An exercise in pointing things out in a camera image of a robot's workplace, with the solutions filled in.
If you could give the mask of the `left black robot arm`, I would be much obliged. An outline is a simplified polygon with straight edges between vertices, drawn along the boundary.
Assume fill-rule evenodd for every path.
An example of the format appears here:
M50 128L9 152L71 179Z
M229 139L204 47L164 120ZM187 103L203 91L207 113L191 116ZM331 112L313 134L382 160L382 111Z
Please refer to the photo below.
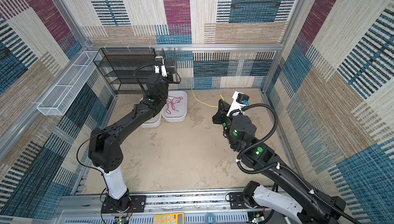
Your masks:
M121 172L121 144L143 123L161 113L167 103L169 84L176 83L173 79L176 70L170 64L148 63L136 68L134 73L146 67L154 67L155 71L147 78L146 84L140 86L142 100L119 121L104 129L94 129L86 141L89 144L91 169L99 171L107 190L102 210L118 213L131 211L132 200Z

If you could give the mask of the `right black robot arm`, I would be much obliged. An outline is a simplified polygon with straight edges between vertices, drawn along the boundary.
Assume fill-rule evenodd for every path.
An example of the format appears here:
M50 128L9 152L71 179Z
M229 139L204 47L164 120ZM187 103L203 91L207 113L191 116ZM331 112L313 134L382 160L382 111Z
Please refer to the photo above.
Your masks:
M274 116L273 127L262 139L256 138L257 128L245 115L245 111L257 107L267 108ZM262 174L288 194L284 196L256 182L249 182L243 190L248 207L268 207L299 224L337 224L342 217L353 224L358 223L344 212L346 202L341 197L329 196L308 183L265 143L278 127L278 116L271 106L249 104L244 94L232 104L220 99L212 122L223 127L224 137L238 152L236 164L242 172Z

